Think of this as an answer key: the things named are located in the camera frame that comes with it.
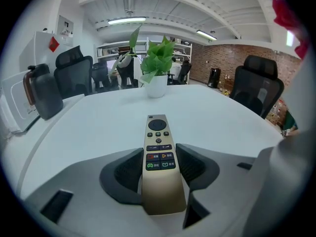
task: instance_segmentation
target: fluorescent light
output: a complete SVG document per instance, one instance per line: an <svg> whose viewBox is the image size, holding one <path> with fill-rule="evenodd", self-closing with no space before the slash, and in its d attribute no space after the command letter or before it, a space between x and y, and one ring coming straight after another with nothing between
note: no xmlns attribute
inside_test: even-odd
<svg viewBox="0 0 316 237"><path fill-rule="evenodd" d="M213 37L212 35L207 34L207 33L205 33L205 32L202 32L202 31L200 31L200 30L197 31L197 34L201 34L201 35L203 35L203 36L205 36L205 37L208 37L208 38L211 39L211 40L217 40L217 39L216 39L215 37Z"/></svg>
<svg viewBox="0 0 316 237"><path fill-rule="evenodd" d="M292 46L293 41L294 41L294 35L290 31L287 31L286 45Z"/></svg>
<svg viewBox="0 0 316 237"><path fill-rule="evenodd" d="M108 23L110 25L113 25L113 24L118 24L118 23L141 22L145 20L146 20L145 17L131 17L131 18L120 18L120 19L115 19L115 20L108 20Z"/></svg>

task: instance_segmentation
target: white appliance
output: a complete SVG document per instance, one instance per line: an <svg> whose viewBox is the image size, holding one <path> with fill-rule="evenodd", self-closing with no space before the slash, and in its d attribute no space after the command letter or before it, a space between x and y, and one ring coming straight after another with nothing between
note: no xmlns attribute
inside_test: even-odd
<svg viewBox="0 0 316 237"><path fill-rule="evenodd" d="M49 49L49 43L52 37L59 43L59 46L54 52ZM28 66L46 63L49 67L49 71L53 74L56 69L55 62L57 56L66 50L67 47L63 44L60 36L35 32L33 38L20 55L20 71L26 71Z"/></svg>
<svg viewBox="0 0 316 237"><path fill-rule="evenodd" d="M31 106L26 97L23 86L26 72L1 82L0 117L5 125L1 131L3 137L9 137L9 133L24 132L39 117L35 106Z"/></svg>

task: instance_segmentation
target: floor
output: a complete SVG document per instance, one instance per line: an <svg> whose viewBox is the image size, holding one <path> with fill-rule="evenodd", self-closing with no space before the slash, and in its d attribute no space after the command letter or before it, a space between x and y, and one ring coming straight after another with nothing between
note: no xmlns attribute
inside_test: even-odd
<svg viewBox="0 0 316 237"><path fill-rule="evenodd" d="M192 80L192 79L189 79L189 84L202 85L202 86L204 86L204 87L207 87L207 88L209 88L209 89L212 89L212 90L215 90L215 91L219 92L219 89L210 88L210 87L208 87L206 84L204 84L204 83L202 83L202 82L199 82L199 81L194 81L194 80Z"/></svg>

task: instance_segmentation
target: brick wall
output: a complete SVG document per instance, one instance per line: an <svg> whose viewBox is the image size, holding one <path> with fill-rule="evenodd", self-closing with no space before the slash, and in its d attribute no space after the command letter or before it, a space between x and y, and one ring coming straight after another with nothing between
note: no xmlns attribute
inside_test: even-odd
<svg viewBox="0 0 316 237"><path fill-rule="evenodd" d="M250 45L213 45L201 46L193 44L192 48L192 68L190 70L190 79L203 83L208 83L211 68L221 69L220 81L218 88L232 90L234 85L235 70L238 66L243 65L248 55L257 55L276 61L278 78L280 78L285 88L290 84L299 70L301 60L289 54L280 52L275 54L271 49L250 46ZM269 115L267 118L274 124L283 123L286 113L286 105L280 113L280 118Z"/></svg>

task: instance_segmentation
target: red object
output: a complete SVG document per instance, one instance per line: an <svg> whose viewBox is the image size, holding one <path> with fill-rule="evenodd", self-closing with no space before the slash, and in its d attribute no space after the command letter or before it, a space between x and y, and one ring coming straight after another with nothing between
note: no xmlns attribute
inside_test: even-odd
<svg viewBox="0 0 316 237"><path fill-rule="evenodd" d="M272 7L276 13L274 21L278 25L285 27L299 40L300 45L295 48L295 52L301 59L303 59L307 52L309 41L303 34L300 21L294 12L290 10L285 0L273 0Z"/></svg>
<svg viewBox="0 0 316 237"><path fill-rule="evenodd" d="M50 42L49 42L49 49L52 52L55 52L56 48L59 46L59 43L54 37L51 37Z"/></svg>

